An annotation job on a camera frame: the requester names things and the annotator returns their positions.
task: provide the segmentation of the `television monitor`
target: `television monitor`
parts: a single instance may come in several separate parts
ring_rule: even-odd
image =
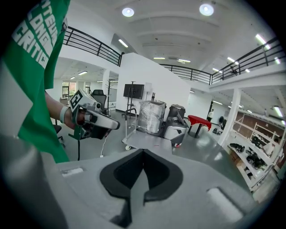
[[[124,97],[128,97],[129,90],[130,90],[130,97],[131,97],[131,86],[132,84],[125,84],[124,88]],[[144,91],[144,84],[133,84],[133,98],[142,99]]]

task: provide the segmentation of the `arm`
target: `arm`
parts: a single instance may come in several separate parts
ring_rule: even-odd
[[[45,98],[46,98],[46,106],[48,107],[50,117],[56,120],[59,120],[59,114],[64,107],[64,104],[55,101],[46,91],[45,91]],[[84,121],[84,114],[79,113],[78,115],[78,122]],[[64,114],[64,124],[66,124],[71,129],[75,129],[76,125],[72,122],[72,111],[71,109],[67,109],[66,113]]]

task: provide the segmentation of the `cable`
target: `cable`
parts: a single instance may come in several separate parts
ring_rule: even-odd
[[[102,150],[101,150],[100,157],[103,157],[102,152],[103,152],[103,147],[104,147],[104,144],[105,144],[105,142],[106,142],[107,137],[108,137],[108,135],[106,136],[105,141],[104,141],[104,143],[103,143],[103,146],[102,146]]]

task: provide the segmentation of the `glass panel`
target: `glass panel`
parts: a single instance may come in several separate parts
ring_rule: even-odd
[[[76,93],[76,83],[70,83],[70,98]]]

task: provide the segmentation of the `hand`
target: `hand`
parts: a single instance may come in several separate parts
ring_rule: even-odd
[[[80,124],[84,122],[84,111],[82,113],[81,112],[78,113],[77,122]],[[76,127],[76,125],[72,122],[72,111],[70,108],[68,108],[66,113],[64,114],[64,124],[66,124],[73,130]]]

